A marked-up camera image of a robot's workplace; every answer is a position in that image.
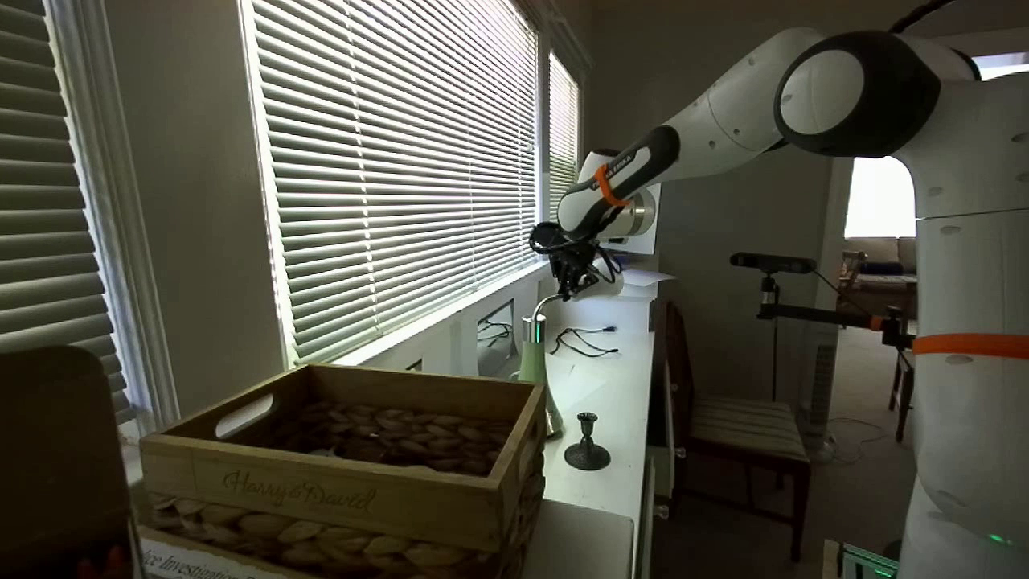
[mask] cable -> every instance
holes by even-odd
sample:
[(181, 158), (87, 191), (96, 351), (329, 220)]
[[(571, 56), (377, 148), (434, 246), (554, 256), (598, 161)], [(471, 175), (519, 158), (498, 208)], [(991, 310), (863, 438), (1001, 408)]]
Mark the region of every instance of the cable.
[(477, 336), (480, 342), (488, 342), (486, 346), (491, 351), (498, 342), (509, 342), (510, 339), (510, 324), (504, 324), (504, 322), (480, 322), (486, 333), (483, 336)]
[(557, 333), (550, 355), (557, 355), (559, 346), (568, 346), (580, 357), (610, 357), (610, 355), (617, 355), (617, 346), (598, 346), (598, 344), (584, 342), (584, 336), (610, 336), (610, 333), (614, 333), (614, 324), (605, 324), (605, 329), (561, 329), (561, 333)]
[(820, 271), (812, 271), (812, 275), (839, 297), (839, 286), (827, 275), (820, 275)]
[(889, 33), (900, 36), (903, 28), (917, 27), (919, 19), (926, 19), (930, 12), (943, 10), (945, 2), (953, 2), (953, 0), (930, 0), (930, 2), (917, 8), (917, 10), (909, 10), (903, 19), (897, 19), (889, 27)]
[(827, 467), (863, 462), (869, 456), (869, 450), (889, 442), (884, 424), (863, 420), (863, 418), (843, 416), (843, 418), (833, 418), (827, 427), (837, 430), (837, 433), (827, 433), (827, 442), (833, 445), (833, 456), (827, 460)]
[(770, 402), (777, 402), (777, 316), (770, 319)]
[(607, 268), (607, 276), (598, 271), (598, 276), (605, 279), (605, 282), (617, 282), (617, 275), (622, 271), (614, 256), (610, 256), (610, 251), (605, 251), (605, 248), (598, 248), (598, 253), (602, 253), (602, 262), (605, 262), (605, 268)]

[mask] white table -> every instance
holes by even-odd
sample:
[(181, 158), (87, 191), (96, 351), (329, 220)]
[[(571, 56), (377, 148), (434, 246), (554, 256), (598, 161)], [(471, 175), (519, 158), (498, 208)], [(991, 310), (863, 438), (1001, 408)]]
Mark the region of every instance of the white table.
[[(544, 450), (544, 477), (546, 491), (544, 499), (554, 504), (574, 504), (598, 513), (592, 517), (592, 535), (605, 542), (598, 557), (607, 564), (596, 566), (605, 570), (610, 579), (622, 579), (622, 570), (635, 570), (635, 557), (642, 551), (642, 496), (647, 496), (647, 418), (649, 418), (649, 371), (654, 371), (654, 336), (649, 333), (617, 333), (617, 336), (587, 336), (598, 346), (617, 346), (610, 357), (580, 357), (574, 351), (546, 355), (546, 378), (554, 399), (566, 418), (566, 433), (550, 442)], [(610, 454), (605, 469), (574, 469), (561, 460), (568, 445), (580, 445), (580, 413), (596, 413), (596, 445)], [(538, 521), (538, 538), (530, 551), (530, 566), (544, 570), (538, 560), (554, 560), (554, 566), (568, 570), (566, 564), (568, 546), (546, 544), (554, 517)]]

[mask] white venetian blind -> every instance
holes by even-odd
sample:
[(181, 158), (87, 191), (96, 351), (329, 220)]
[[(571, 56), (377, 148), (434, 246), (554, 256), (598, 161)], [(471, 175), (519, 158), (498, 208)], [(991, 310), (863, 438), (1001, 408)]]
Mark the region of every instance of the white venetian blind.
[(299, 361), (534, 262), (534, 36), (500, 0), (253, 2)]
[(40, 0), (0, 2), (0, 351), (72, 344), (126, 379)]

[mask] wall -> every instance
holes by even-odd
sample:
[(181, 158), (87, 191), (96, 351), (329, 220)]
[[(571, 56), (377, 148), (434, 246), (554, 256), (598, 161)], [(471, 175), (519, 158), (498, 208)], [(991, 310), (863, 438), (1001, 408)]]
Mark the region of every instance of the wall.
[(230, 0), (107, 0), (181, 408), (284, 371)]
[[(657, 121), (677, 113), (735, 59), (777, 28), (820, 33), (886, 28), (919, 0), (598, 0), (592, 10), (596, 73), (587, 85), (587, 144), (622, 148)], [(1029, 2), (953, 2), (909, 33), (964, 36), (1029, 24)], [(843, 222), (827, 220), (839, 179), (830, 161), (775, 151), (763, 161), (661, 191), (659, 262), (677, 282), (670, 291), (686, 305), (694, 372), (706, 389), (769, 393), (770, 324), (754, 322), (759, 275), (730, 268), (734, 251), (822, 256)], [(786, 303), (812, 303), (816, 279), (783, 279)], [(830, 329), (782, 322), (782, 393), (800, 399), (811, 384), (811, 344), (833, 342)]]
[(592, 51), (592, 0), (510, 0), (534, 28), (559, 24), (574, 36), (580, 48)]

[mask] robotic arm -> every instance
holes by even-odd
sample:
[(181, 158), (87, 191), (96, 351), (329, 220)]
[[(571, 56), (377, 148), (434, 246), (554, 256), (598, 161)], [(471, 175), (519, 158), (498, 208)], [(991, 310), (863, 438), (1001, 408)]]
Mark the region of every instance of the robotic arm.
[(777, 144), (897, 153), (919, 208), (917, 469), (900, 575), (1029, 575), (1029, 73), (894, 33), (786, 28), (561, 192), (530, 248), (559, 297), (605, 279), (598, 237), (647, 182), (734, 172)]
[(724, 175), (790, 142), (816, 153), (889, 153), (932, 113), (943, 78), (975, 78), (968, 59), (886, 33), (822, 38), (786, 28), (735, 62), (706, 92), (559, 197), (530, 248), (550, 256), (559, 297), (610, 276), (598, 237), (626, 233), (640, 191)]

